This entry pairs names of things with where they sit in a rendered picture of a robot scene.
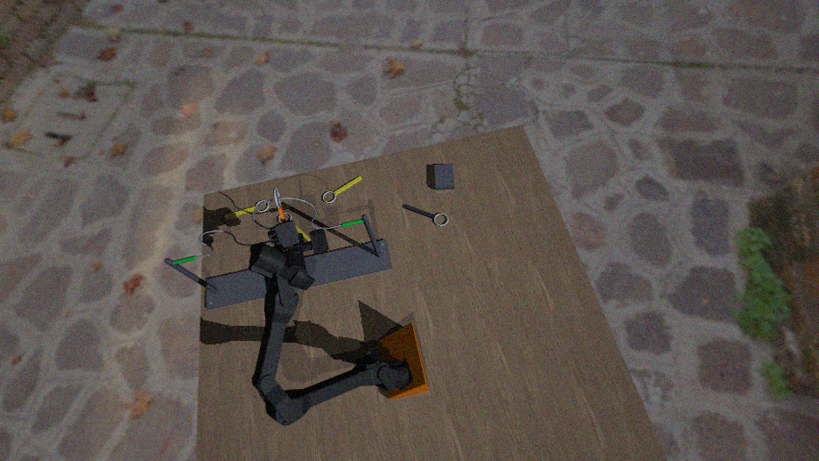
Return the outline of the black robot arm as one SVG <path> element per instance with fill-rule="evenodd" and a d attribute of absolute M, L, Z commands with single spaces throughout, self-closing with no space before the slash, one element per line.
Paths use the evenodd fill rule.
<path fill-rule="evenodd" d="M 279 245 L 282 252 L 304 243 L 293 221 L 279 223 L 270 229 L 271 243 Z M 264 276 L 267 290 L 264 334 L 252 383 L 266 403 L 268 415 L 282 425 L 291 425 L 311 407 L 356 387 L 376 385 L 390 392 L 395 388 L 402 390 L 410 384 L 413 377 L 407 360 L 386 363 L 365 355 L 355 360 L 352 370 L 343 374 L 304 389 L 282 389 L 275 376 L 285 330 L 298 304 L 298 294 L 292 287 L 307 290 L 315 279 L 307 275 L 301 256 L 285 257 L 281 251 L 260 242 L 250 255 L 248 267 Z"/>

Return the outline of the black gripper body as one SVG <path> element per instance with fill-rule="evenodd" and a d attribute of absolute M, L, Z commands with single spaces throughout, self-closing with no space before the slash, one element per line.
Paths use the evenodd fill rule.
<path fill-rule="evenodd" d="M 279 245 L 276 246 L 276 244 L 275 244 L 274 248 L 281 251 L 282 253 L 284 253 L 285 257 L 288 257 L 290 255 L 298 255 L 298 256 L 301 256 L 303 259 L 304 259 L 304 253 L 303 252 L 305 252 L 305 251 L 309 251 L 309 250 L 313 249 L 313 252 L 314 252 L 315 255 L 328 251 L 328 242 L 327 242 L 325 231 L 323 229 L 312 230 L 309 234 L 310 234 L 311 241 L 305 242 L 303 236 L 301 236 L 304 243 L 300 247 L 297 247 L 297 246 L 290 247 L 286 252 L 282 252 L 280 250 Z M 257 243 L 257 244 L 259 244 L 259 243 Z M 251 253 L 253 252 L 253 250 L 257 246 L 257 244 L 254 244 L 254 245 L 252 245 L 250 247 Z"/>

